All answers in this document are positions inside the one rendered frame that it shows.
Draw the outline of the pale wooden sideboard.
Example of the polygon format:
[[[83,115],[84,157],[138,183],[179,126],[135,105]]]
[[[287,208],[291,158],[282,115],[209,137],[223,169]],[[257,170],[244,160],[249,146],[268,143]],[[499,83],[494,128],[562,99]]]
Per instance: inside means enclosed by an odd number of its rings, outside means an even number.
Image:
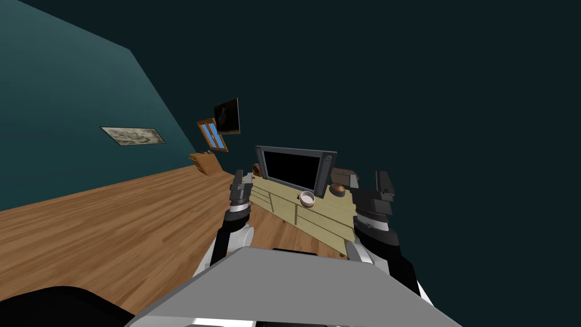
[[[347,190],[343,197],[326,193],[322,198],[315,198],[314,205],[307,208],[298,199],[301,191],[251,173],[249,176],[253,184],[252,204],[316,238],[342,256],[347,255],[346,244],[355,240],[353,217],[356,211],[350,191]]]

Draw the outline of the pale wide wall picture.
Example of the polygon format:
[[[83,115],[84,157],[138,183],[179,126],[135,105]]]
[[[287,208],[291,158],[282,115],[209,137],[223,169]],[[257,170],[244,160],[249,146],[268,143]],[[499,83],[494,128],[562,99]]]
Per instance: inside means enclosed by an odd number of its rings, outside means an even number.
[[[120,146],[166,143],[155,129],[101,127],[101,130]]]

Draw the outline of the grey flat screen television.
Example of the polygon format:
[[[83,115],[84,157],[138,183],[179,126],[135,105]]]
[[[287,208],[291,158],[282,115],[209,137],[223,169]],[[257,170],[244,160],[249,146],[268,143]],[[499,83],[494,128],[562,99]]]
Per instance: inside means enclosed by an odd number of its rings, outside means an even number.
[[[337,152],[260,145],[255,150],[263,179],[324,197]]]

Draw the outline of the brown box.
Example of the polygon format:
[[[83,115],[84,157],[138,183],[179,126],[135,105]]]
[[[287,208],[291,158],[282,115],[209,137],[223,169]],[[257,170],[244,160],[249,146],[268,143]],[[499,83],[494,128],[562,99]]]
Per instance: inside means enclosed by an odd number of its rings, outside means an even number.
[[[334,167],[331,172],[331,181],[342,186],[350,187],[355,181],[355,187],[358,187],[359,176],[353,170],[340,169]]]

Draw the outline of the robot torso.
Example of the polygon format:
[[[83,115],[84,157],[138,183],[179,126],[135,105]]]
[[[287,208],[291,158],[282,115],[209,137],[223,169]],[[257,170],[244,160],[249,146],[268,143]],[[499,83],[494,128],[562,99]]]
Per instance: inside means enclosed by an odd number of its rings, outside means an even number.
[[[461,327],[371,263],[251,247],[199,272],[125,327],[187,327],[212,320]]]

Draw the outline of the brown wooden cabinet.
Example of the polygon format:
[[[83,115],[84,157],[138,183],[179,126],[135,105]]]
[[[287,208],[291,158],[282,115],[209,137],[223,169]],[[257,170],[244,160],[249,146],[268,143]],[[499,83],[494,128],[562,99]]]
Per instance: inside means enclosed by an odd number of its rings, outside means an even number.
[[[188,157],[197,169],[207,176],[213,176],[223,172],[223,169],[214,153],[191,153]]]

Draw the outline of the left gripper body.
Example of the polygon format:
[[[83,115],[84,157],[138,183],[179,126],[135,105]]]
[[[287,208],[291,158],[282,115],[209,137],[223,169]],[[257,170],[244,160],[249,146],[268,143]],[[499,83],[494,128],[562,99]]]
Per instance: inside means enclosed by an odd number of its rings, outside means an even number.
[[[230,206],[243,206],[249,203],[249,196],[253,188],[252,183],[233,183],[230,186]]]

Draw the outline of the wooden framed window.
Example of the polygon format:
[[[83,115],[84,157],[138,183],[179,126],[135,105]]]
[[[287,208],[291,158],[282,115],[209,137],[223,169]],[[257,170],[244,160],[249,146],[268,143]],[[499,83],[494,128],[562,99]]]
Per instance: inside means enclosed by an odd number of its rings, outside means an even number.
[[[228,152],[228,148],[223,137],[218,133],[214,118],[196,122],[200,132],[203,134],[211,150],[218,152]]]

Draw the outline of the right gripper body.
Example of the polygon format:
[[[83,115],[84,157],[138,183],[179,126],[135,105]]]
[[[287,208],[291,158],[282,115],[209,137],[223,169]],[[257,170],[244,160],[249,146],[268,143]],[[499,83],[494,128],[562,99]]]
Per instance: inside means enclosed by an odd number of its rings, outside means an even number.
[[[356,212],[373,215],[392,216],[393,192],[380,192],[363,188],[351,188],[352,202]]]

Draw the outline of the dark framed picture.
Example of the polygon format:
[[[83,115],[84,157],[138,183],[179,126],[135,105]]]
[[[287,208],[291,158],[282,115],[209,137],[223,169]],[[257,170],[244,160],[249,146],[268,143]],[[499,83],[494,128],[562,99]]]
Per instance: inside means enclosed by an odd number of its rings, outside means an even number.
[[[238,135],[241,133],[238,98],[218,104],[213,108],[213,111],[219,135]]]

